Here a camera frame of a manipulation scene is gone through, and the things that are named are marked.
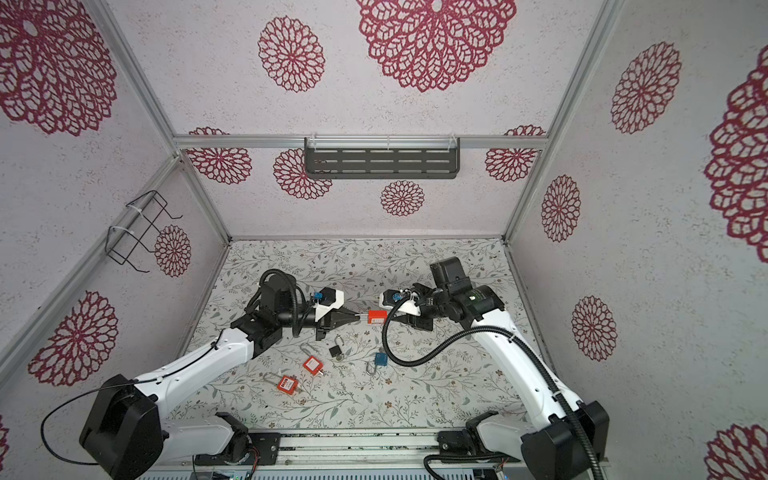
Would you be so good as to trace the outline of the blue padlock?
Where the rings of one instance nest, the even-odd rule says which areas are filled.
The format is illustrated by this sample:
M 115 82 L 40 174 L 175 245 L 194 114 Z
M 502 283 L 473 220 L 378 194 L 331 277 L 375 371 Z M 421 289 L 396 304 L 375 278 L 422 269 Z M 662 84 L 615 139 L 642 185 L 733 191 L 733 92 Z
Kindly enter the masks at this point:
M 388 364 L 388 355 L 385 349 L 381 347 L 375 352 L 372 360 L 366 362 L 365 373 L 369 376 L 374 376 L 380 367 L 386 367 Z

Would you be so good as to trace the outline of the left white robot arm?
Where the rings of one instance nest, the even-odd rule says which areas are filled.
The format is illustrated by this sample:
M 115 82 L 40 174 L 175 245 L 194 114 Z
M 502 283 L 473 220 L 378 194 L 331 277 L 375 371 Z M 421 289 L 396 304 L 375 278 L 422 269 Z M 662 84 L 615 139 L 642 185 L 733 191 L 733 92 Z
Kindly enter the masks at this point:
M 193 393 L 225 372 L 257 358 L 278 343 L 285 329 L 313 328 L 319 340 L 360 315 L 330 287 L 303 298 L 292 276 L 259 287 L 242 316 L 208 344 L 127 379 L 116 375 L 97 393 L 79 436 L 80 446 L 112 479 L 137 479 L 156 463 L 211 457 L 240 464 L 253 452 L 248 428 L 219 412 L 203 420 L 168 418 Z

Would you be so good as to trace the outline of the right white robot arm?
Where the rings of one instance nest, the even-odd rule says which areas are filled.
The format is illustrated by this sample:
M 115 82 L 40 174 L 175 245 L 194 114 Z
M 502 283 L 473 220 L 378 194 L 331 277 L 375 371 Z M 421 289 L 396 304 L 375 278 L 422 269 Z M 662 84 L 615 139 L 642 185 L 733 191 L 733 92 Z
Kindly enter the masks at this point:
M 528 418 L 516 421 L 491 411 L 470 419 L 459 432 L 439 433 L 438 453 L 423 460 L 427 473 L 439 476 L 435 462 L 510 460 L 522 462 L 536 479 L 575 479 L 584 473 L 604 478 L 610 419 L 602 405 L 585 403 L 557 377 L 522 336 L 500 297 L 487 285 L 473 285 L 458 258 L 435 262 L 430 270 L 433 286 L 415 283 L 381 294 L 380 305 L 388 312 L 384 323 L 428 329 L 434 319 L 448 318 L 460 331 L 419 359 L 397 357 L 387 339 L 382 341 L 385 354 L 399 366 L 417 367 L 471 337 L 512 384 Z

